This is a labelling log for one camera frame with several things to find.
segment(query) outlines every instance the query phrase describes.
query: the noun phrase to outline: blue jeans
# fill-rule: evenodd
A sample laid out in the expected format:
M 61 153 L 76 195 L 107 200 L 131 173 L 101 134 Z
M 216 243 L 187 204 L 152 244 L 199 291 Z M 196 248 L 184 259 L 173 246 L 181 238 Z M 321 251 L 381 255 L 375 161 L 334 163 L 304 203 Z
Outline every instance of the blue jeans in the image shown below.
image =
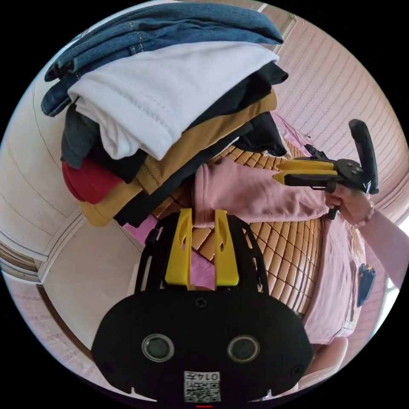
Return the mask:
M 57 58 L 44 79 L 60 78 L 60 82 L 44 95 L 42 111 L 48 116 L 60 113 L 70 103 L 69 87 L 104 64 L 142 51 L 202 41 L 283 43 L 266 16 L 240 7 L 169 3 L 135 10 L 85 34 Z

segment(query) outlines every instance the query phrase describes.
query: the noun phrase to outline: camera lens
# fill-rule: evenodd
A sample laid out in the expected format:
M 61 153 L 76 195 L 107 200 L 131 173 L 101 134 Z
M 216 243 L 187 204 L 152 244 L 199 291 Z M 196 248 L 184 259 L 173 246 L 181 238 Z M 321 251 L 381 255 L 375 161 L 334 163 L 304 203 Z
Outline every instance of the camera lens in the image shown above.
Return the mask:
M 154 362 L 168 361 L 175 353 L 173 342 L 162 334 L 148 335 L 142 341 L 143 354 Z
M 238 363 L 253 361 L 259 354 L 260 347 L 257 340 L 249 335 L 239 335 L 231 340 L 227 354 L 231 360 Z

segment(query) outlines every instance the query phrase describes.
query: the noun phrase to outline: screw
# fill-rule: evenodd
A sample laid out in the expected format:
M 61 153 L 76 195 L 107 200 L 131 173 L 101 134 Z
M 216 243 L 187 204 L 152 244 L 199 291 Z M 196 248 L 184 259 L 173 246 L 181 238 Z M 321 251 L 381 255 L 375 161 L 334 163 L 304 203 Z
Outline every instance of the screw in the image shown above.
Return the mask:
M 302 365 L 296 365 L 293 369 L 291 369 L 290 374 L 291 376 L 297 376 L 303 369 L 304 367 Z
M 197 308 L 205 308 L 207 301 L 204 298 L 198 298 L 195 302 Z

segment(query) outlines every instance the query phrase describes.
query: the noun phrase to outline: person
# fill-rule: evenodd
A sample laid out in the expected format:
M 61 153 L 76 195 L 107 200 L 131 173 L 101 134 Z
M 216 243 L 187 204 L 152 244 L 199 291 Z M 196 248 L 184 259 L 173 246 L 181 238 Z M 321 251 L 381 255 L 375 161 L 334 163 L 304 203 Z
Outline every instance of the person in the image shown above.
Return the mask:
M 409 236 L 376 210 L 363 192 L 337 184 L 325 193 L 329 208 L 340 206 L 341 216 L 361 233 L 390 280 L 400 290 L 409 266 Z

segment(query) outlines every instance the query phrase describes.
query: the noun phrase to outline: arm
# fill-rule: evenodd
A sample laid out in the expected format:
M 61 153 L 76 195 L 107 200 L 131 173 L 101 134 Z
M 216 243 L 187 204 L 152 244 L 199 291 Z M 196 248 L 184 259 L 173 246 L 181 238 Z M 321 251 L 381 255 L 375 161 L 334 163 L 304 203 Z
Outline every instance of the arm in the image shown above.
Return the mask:
M 409 236 L 377 210 L 359 231 L 400 290 L 409 265 Z

